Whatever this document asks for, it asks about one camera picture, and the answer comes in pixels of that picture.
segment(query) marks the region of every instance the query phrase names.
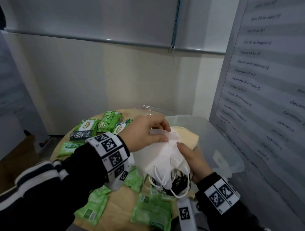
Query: white drawstring bag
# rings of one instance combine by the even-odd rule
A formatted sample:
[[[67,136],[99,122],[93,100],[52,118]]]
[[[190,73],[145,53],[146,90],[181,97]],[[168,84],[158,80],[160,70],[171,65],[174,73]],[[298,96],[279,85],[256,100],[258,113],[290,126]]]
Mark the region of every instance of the white drawstring bag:
[[[167,189],[170,190],[173,195],[178,198],[185,196],[189,190],[190,183],[190,167],[180,153],[177,142],[180,142],[178,133],[171,129],[171,132],[167,132],[161,129],[151,129],[151,134],[164,134],[168,138],[166,143],[151,144],[144,149],[134,152],[135,166],[137,167],[139,174],[142,176],[149,175],[149,180],[158,190]],[[176,178],[177,170],[181,171],[188,177],[187,191],[182,196],[177,196],[172,190],[172,183]]]

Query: hand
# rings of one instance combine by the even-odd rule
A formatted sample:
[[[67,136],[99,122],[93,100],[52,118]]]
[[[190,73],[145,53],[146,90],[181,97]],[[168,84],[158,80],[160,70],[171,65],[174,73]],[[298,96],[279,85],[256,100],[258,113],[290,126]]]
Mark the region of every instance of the hand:
[[[197,147],[194,150],[189,149],[184,143],[177,143],[177,147],[181,154],[185,157],[186,162],[193,172],[192,181],[198,184],[203,178],[213,173],[202,153]]]
[[[157,142],[168,142],[164,134],[150,134],[150,128],[163,129],[170,132],[170,125],[162,115],[137,116],[125,127],[119,136],[130,152],[139,151]]]

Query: left hand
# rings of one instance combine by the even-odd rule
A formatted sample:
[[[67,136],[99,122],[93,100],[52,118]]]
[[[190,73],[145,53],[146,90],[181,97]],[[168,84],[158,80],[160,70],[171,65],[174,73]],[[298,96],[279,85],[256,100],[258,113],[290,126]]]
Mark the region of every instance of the left hand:
[[[125,127],[119,133],[119,136],[130,152],[139,151],[153,143],[168,142],[168,138],[164,134],[150,134],[150,128],[158,128],[170,132],[170,125],[163,115],[140,115]]]

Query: drawstring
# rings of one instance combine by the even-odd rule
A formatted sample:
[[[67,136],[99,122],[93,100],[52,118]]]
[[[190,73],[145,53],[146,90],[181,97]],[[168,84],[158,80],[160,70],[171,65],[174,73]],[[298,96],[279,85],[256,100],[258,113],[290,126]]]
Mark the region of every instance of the drawstring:
[[[148,175],[149,182],[150,182],[158,191],[161,191],[161,190],[163,190],[163,188],[164,188],[164,181],[165,181],[165,177],[166,177],[166,176],[164,176],[164,177],[163,177],[163,180],[161,180],[160,177],[159,177],[159,175],[157,174],[157,167],[156,167],[156,166],[155,166],[155,175],[156,175],[156,177],[158,178],[158,181],[160,182],[160,186],[155,185],[155,184],[153,183],[152,179],[151,179],[151,176]],[[188,174],[188,187],[187,187],[186,192],[185,192],[182,196],[177,196],[177,195],[173,192],[172,189],[170,189],[170,191],[172,192],[172,194],[173,194],[176,198],[180,199],[180,198],[182,198],[182,197],[185,197],[185,196],[187,195],[187,193],[189,192],[189,184],[190,184],[190,177],[189,177],[189,174]]]

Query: right hand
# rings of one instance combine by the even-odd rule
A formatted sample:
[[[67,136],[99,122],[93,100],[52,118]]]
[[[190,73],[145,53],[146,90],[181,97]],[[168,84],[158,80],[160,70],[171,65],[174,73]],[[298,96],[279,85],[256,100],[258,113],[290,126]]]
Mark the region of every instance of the right hand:
[[[213,170],[197,147],[191,150],[184,143],[179,142],[177,143],[177,147],[193,172],[192,181],[195,184],[198,184],[203,178],[213,173]]]

